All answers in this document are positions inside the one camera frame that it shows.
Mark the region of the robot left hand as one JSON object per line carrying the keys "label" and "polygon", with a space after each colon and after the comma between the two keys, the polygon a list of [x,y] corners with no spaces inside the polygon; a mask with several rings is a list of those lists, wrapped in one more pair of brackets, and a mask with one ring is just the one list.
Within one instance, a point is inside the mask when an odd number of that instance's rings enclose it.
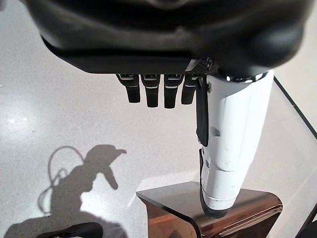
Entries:
{"label": "robot left hand", "polygon": [[115,74],[131,103],[196,101],[200,200],[233,206],[261,136],[274,68],[299,50],[312,0],[26,0],[46,47],[88,73]]}

